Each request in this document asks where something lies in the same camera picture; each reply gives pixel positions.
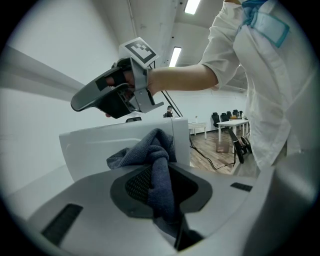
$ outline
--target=white wall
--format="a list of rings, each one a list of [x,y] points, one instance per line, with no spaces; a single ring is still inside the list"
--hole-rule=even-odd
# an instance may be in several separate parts
[[[198,123],[207,123],[207,131],[217,129],[211,118],[213,112],[217,112],[219,116],[221,113],[232,112],[234,109],[245,112],[246,93],[206,89],[202,91],[170,91],[169,94],[189,122],[194,122],[197,116]],[[164,102],[164,108],[166,108],[168,105],[165,100]],[[197,133],[203,131],[203,129],[196,129]]]
[[[118,60],[119,43],[102,8],[89,0],[43,0],[7,44],[87,84]],[[65,165],[59,134],[124,122],[96,110],[74,112],[73,91],[7,61],[0,73],[1,186],[9,195]]]
[[[8,45],[82,84],[118,60],[117,38],[102,7],[90,0],[38,1]]]

